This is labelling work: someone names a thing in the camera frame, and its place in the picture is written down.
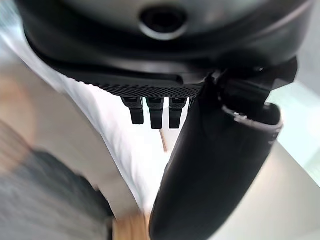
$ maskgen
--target black plastic housing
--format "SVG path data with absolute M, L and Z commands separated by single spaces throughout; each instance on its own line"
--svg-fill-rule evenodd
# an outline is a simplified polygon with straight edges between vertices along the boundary
M 157 41 L 102 25 L 59 0 L 15 2 L 31 47 L 49 66 L 114 95 L 155 98 L 194 98 L 216 68 L 274 66 L 291 59 L 313 5 L 313 0 L 268 0 L 221 29 Z

